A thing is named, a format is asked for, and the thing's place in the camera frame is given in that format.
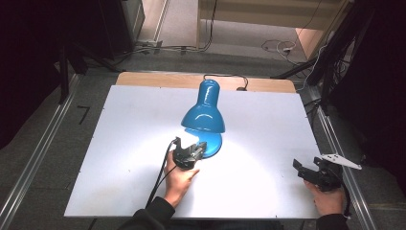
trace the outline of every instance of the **lamp shade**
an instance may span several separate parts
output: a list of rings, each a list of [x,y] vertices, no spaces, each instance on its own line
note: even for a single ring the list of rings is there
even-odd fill
[[[220,85],[215,80],[203,80],[199,86],[197,103],[182,120],[182,126],[194,130],[222,133],[224,120],[217,109]]]

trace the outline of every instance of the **blue desk lamp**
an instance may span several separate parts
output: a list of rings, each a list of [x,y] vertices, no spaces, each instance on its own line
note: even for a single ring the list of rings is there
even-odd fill
[[[220,85],[215,80],[203,80],[199,86],[197,103],[182,120],[185,131],[207,142],[203,158],[215,155],[221,148],[224,120],[217,108]]]

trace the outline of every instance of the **lamp cord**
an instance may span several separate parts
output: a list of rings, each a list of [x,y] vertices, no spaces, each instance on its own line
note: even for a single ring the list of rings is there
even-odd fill
[[[214,77],[240,77],[244,79],[245,82],[245,86],[244,89],[247,90],[247,86],[248,86],[248,79],[244,76],[241,75],[217,75],[217,74],[207,74],[207,75],[203,75],[203,80],[206,79],[206,76],[214,76]]]

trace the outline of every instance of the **gray floor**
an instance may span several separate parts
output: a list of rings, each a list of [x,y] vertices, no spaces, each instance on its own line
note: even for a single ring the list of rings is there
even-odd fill
[[[278,75],[291,68],[282,60],[272,62],[266,58],[236,57],[218,54],[161,51],[135,54],[121,65],[127,71],[173,71],[187,73],[240,74],[265,78]],[[82,159],[92,138],[102,111],[110,85],[118,74],[104,68],[90,69],[80,77],[78,90],[67,111],[56,136],[50,145],[34,181],[17,210],[9,229],[87,229],[90,218],[64,218],[72,188]],[[307,91],[301,91],[304,103],[310,101]],[[14,140],[0,150],[0,200],[4,201],[33,153],[46,126],[57,107],[58,89],[51,94],[29,121],[21,128]],[[84,110],[78,106],[89,106],[83,122]],[[362,152],[354,139],[350,124],[330,108],[331,119],[342,147],[353,161],[360,159]],[[314,124],[314,133],[322,152],[328,151],[328,143],[320,124]],[[367,200],[377,229],[404,229],[406,226],[405,196],[398,189],[395,179],[379,167],[365,167],[354,172]],[[93,229],[115,229],[124,218],[99,219]],[[299,229],[301,220],[284,219],[285,229]],[[349,220],[351,229],[362,229],[357,215]],[[305,229],[315,229],[314,221],[308,220]]]

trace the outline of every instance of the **person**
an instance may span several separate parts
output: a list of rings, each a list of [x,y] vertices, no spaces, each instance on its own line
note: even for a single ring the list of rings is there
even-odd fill
[[[166,193],[164,197],[156,196],[146,209],[138,210],[134,216],[126,221],[119,230],[150,230],[166,229],[179,202],[191,186],[193,177],[199,173],[198,161],[192,170],[184,171],[178,167],[168,172],[175,166],[172,151],[168,154],[165,166]],[[346,218],[342,215],[344,194],[341,189],[323,193],[314,184],[304,181],[305,186],[314,195],[314,204],[320,218],[316,225],[318,230],[348,230]]]

